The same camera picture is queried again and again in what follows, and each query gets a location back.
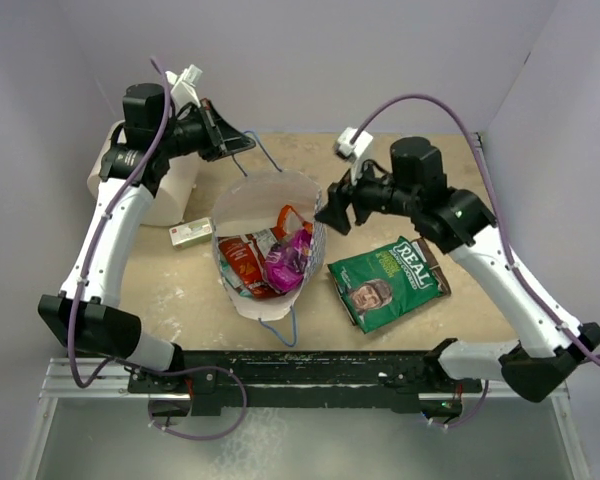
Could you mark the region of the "magenta snack bag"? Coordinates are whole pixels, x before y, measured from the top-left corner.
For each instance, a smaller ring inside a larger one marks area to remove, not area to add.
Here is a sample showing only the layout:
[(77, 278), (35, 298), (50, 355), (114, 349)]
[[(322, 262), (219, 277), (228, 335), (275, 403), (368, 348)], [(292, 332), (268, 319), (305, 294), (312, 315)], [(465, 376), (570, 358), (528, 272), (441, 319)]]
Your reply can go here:
[(264, 276), (276, 292), (286, 294), (302, 283), (311, 239), (311, 233), (300, 229), (283, 237), (269, 250), (265, 258)]

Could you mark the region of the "blue checkered paper bag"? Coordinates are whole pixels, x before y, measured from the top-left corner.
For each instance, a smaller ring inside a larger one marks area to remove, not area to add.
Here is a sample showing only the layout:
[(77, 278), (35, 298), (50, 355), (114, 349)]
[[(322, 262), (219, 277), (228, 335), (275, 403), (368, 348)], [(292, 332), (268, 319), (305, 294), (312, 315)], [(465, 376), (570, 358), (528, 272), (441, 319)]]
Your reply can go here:
[(326, 229), (315, 226), (310, 242), (308, 265), (300, 285), (280, 297), (257, 300), (240, 295), (222, 269), (219, 241), (222, 237), (250, 234), (272, 227), (283, 206), (289, 204), (307, 221), (323, 206), (321, 187), (296, 170), (283, 169), (270, 161), (273, 168), (265, 171), (243, 171), (216, 200), (211, 214), (212, 257), (220, 275), (220, 283), (229, 295), (237, 313), (256, 321), (272, 332), (285, 346), (298, 342), (297, 314), (294, 304), (311, 279), (321, 270), (326, 253)]

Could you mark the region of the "red orange snack bag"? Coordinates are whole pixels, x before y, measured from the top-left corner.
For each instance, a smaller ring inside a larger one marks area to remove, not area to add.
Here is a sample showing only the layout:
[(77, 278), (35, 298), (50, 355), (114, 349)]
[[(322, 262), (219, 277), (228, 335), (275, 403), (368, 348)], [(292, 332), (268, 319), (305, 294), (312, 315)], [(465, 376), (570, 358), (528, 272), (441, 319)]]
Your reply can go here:
[(221, 272), (229, 285), (242, 297), (256, 300), (276, 298), (265, 280), (265, 258), (271, 247), (283, 237), (305, 229), (313, 236), (313, 224), (291, 205), (284, 206), (274, 226), (242, 235), (218, 239)]

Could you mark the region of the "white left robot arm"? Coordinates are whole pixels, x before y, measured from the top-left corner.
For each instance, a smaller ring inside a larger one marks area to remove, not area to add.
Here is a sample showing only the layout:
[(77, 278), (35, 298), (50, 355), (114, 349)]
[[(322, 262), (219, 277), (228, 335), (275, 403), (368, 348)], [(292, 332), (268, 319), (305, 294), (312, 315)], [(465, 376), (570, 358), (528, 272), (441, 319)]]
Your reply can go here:
[(155, 385), (174, 392), (186, 378), (182, 350), (120, 310), (126, 264), (171, 160), (197, 154), (212, 162), (256, 143), (224, 120), (210, 100), (177, 106), (159, 84), (128, 87), (122, 106), (124, 120), (101, 159), (96, 208), (80, 253), (59, 292), (40, 298), (38, 313), (66, 347), (79, 387), (89, 383), (79, 377), (76, 355), (91, 353), (150, 370)]

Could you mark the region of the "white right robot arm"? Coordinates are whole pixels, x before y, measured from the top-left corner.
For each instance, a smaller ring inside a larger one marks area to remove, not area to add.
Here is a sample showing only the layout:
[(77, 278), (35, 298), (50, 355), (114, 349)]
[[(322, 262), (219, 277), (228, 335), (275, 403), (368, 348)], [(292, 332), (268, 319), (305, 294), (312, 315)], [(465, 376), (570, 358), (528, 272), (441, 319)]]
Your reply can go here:
[(391, 169), (371, 158), (373, 137), (347, 128), (334, 145), (350, 167), (327, 190), (316, 220), (346, 235), (373, 212), (407, 217), (415, 230), (460, 265), (515, 330), (515, 341), (467, 343), (448, 339), (425, 356), (426, 383), (447, 391), (459, 380), (502, 381), (539, 403), (600, 345), (600, 326), (567, 313), (507, 252), (494, 214), (474, 193), (448, 185), (441, 151), (423, 137), (390, 147)]

